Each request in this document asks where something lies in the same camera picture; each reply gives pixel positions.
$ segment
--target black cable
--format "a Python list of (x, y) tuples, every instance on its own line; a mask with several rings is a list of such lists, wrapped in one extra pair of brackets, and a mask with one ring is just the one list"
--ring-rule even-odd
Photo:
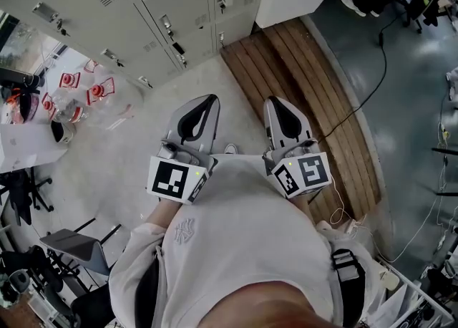
[(318, 143), (320, 143), (322, 140), (324, 140), (325, 138), (329, 137), (330, 135), (333, 134), (333, 132), (342, 125), (342, 123), (344, 123), (347, 119), (349, 119), (353, 114), (355, 114), (358, 110), (360, 110), (364, 104), (366, 104), (368, 102), (368, 100), (372, 97), (373, 94), (375, 94), (375, 92), (379, 89), (381, 83), (385, 80), (385, 76), (386, 76), (386, 71), (388, 69), (388, 62), (386, 60), (386, 54), (385, 54), (385, 49), (384, 49), (384, 30), (389, 28), (397, 19), (399, 19), (399, 17), (401, 17), (402, 15), (404, 15), (406, 13), (406, 11), (404, 11), (402, 14), (396, 16), (393, 21), (391, 21), (388, 25), (384, 26), (380, 32), (379, 32), (379, 46), (380, 46), (380, 49), (381, 49), (381, 52), (384, 56), (384, 72), (381, 76), (381, 79), (379, 81), (379, 83), (375, 86), (375, 88), (371, 91), (371, 93), (367, 96), (366, 99), (363, 100), (363, 102), (353, 111), (350, 112), (350, 114), (348, 114), (343, 120), (341, 120), (331, 131), (330, 133), (328, 133), (327, 135), (325, 135), (323, 138), (321, 138)]

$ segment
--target white t-shirt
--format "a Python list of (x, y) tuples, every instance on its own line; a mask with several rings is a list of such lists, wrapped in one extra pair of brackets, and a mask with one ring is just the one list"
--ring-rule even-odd
[(191, 206), (182, 206), (162, 243), (167, 274), (163, 327), (196, 327), (222, 298), (264, 281), (301, 290), (331, 321), (331, 258), (305, 214), (256, 170), (261, 163), (220, 158)]

